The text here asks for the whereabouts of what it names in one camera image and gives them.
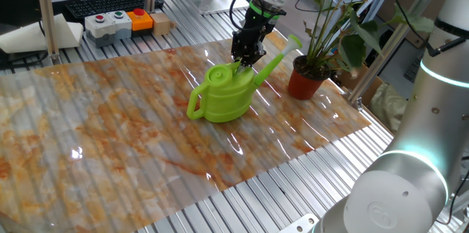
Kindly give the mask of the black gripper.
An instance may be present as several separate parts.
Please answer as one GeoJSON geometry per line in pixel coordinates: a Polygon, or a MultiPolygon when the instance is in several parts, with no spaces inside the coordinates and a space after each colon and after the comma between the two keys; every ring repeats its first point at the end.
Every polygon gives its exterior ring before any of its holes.
{"type": "Polygon", "coordinates": [[[266,55],[262,43],[266,35],[273,31],[277,20],[276,16],[266,18],[257,13],[248,13],[243,27],[233,32],[231,53],[234,62],[238,63],[237,74],[266,55]]]}

